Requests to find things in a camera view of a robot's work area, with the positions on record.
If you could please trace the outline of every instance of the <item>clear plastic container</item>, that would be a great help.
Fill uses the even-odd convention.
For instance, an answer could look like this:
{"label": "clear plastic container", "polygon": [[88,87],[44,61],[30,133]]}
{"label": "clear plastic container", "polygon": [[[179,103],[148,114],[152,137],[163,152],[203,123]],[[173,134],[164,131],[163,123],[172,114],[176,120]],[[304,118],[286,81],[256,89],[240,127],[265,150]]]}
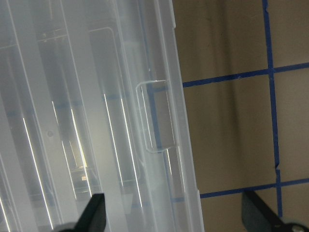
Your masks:
{"label": "clear plastic container", "polygon": [[169,0],[0,0],[0,231],[202,232]]}

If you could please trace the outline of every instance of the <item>transparent storage bin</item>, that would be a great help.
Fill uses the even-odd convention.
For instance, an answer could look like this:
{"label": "transparent storage bin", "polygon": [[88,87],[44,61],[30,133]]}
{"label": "transparent storage bin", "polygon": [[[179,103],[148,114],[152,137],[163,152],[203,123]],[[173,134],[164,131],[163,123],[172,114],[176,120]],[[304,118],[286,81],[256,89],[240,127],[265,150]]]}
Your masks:
{"label": "transparent storage bin", "polygon": [[169,0],[0,0],[0,231],[202,232]]}

